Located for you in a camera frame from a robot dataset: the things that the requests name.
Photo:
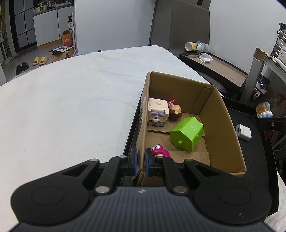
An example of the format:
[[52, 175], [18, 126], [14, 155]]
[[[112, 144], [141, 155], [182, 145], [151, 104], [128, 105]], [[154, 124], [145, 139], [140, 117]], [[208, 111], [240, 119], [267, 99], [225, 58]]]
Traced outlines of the brown cardboard box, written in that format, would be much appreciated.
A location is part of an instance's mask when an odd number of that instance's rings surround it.
[[[150, 98], [175, 100], [182, 110], [176, 121], [166, 120], [164, 126], [152, 125], [148, 116]], [[204, 126], [204, 133], [192, 152], [179, 150], [171, 143], [169, 132], [183, 119], [195, 117]], [[177, 163], [192, 158], [196, 161], [242, 177], [247, 171], [231, 117], [217, 88], [191, 79], [151, 72], [140, 98], [138, 151], [138, 186], [162, 186], [160, 177], [150, 177], [146, 170], [145, 150], [162, 145]]]

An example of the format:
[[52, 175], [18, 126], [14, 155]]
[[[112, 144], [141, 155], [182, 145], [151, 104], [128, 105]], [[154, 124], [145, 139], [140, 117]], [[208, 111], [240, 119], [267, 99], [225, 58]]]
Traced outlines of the brown hair girl figurine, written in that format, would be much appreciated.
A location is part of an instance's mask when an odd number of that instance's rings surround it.
[[168, 102], [169, 107], [169, 120], [176, 121], [182, 117], [181, 107], [175, 104], [175, 99]]

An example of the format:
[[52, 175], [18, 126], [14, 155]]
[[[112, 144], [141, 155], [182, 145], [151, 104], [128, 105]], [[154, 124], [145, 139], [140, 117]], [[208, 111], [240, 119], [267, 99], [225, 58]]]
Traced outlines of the red blue figurine with bottle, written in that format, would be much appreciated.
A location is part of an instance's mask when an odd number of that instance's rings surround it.
[[258, 118], [270, 118], [273, 116], [268, 102], [262, 102], [255, 108]]

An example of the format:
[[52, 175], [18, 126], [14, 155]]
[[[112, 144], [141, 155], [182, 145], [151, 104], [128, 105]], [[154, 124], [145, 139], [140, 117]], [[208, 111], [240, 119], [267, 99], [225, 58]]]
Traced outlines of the pink figurine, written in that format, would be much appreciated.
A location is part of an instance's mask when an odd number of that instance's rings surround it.
[[163, 148], [162, 145], [158, 144], [151, 148], [151, 153], [154, 157], [167, 157], [171, 158], [169, 152]]

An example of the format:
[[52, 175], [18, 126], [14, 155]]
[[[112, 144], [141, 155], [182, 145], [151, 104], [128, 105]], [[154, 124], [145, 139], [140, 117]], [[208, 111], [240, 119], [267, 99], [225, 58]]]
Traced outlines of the green plastic house toy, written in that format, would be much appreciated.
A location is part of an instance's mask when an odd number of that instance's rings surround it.
[[186, 117], [169, 134], [179, 150], [192, 152], [204, 134], [204, 125], [195, 117]]

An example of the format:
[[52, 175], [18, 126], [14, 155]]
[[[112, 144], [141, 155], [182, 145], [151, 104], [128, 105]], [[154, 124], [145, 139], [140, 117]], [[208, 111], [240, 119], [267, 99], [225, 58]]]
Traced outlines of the beige cube face toy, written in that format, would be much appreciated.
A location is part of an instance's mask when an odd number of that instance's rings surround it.
[[163, 127], [169, 118], [169, 107], [166, 100], [149, 98], [147, 124]]

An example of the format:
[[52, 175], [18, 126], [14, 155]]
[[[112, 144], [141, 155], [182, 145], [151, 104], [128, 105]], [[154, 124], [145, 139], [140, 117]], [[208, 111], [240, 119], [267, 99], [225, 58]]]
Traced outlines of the white power adapter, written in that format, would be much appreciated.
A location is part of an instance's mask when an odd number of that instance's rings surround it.
[[236, 135], [238, 138], [246, 141], [249, 141], [252, 138], [251, 129], [242, 124], [236, 126]]

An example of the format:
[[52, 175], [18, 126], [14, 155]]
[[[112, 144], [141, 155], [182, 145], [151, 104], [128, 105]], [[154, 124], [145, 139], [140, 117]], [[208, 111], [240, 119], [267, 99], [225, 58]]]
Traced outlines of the white yellow paper cup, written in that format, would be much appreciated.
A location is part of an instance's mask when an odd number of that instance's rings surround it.
[[186, 42], [185, 50], [188, 52], [208, 52], [209, 45], [203, 42]]

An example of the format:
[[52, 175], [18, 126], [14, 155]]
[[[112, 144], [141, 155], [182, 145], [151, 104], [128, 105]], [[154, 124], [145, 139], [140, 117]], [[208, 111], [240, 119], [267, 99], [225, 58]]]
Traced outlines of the yellow slipper right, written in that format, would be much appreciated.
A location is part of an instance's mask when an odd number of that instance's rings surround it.
[[39, 65], [45, 65], [49, 60], [49, 57], [46, 56], [46, 57], [41, 57], [40, 61], [39, 61]]

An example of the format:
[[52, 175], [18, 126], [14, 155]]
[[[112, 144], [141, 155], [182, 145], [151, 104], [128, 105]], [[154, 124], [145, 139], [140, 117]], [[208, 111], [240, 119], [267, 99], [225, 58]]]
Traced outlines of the yellow slipper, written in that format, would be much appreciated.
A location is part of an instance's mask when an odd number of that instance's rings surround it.
[[39, 61], [39, 65], [45, 65], [49, 60], [49, 57], [46, 56], [46, 57], [41, 57], [40, 61]]
[[36, 57], [36, 58], [33, 60], [33, 66], [38, 65], [39, 62], [40, 62], [40, 60], [41, 60], [41, 57]]

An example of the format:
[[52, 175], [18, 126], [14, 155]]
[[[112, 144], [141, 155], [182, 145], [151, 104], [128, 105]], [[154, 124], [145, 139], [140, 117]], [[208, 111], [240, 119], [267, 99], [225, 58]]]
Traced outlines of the yellow slipper left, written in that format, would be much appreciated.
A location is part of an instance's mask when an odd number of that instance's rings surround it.
[[40, 60], [41, 60], [41, 57], [36, 57], [36, 58], [33, 60], [33, 66], [38, 65], [39, 62], [40, 62]]

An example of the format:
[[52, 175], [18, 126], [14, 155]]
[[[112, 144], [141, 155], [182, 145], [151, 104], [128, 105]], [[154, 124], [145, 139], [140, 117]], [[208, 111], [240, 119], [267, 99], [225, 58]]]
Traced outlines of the orange box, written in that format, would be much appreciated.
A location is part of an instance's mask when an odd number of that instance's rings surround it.
[[64, 46], [72, 46], [73, 45], [72, 33], [69, 30], [62, 32], [61, 39], [63, 41]]

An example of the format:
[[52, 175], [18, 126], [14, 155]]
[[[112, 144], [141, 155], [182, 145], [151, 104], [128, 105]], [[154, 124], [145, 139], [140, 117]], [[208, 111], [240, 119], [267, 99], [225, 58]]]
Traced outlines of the grey panel board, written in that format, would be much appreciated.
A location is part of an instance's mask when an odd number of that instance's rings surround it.
[[187, 42], [210, 44], [210, 12], [188, 1], [173, 1], [169, 51], [179, 56]]

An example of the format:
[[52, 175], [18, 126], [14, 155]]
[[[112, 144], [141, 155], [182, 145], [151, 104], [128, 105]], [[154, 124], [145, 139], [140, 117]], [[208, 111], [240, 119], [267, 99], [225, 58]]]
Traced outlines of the white cabinet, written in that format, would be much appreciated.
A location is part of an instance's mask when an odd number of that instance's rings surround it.
[[33, 16], [37, 46], [61, 39], [68, 30], [68, 16], [74, 12], [74, 5], [55, 7]]

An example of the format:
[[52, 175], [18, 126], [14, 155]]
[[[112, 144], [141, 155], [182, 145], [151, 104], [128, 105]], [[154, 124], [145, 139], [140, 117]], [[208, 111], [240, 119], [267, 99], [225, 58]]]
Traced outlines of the grey shelf post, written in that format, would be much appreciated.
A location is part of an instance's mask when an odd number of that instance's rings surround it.
[[252, 89], [258, 82], [259, 76], [264, 67], [265, 57], [266, 53], [257, 47], [253, 54], [253, 61], [251, 64], [251, 68], [245, 82], [242, 96], [240, 98], [240, 102], [243, 104], [247, 104], [250, 100]]

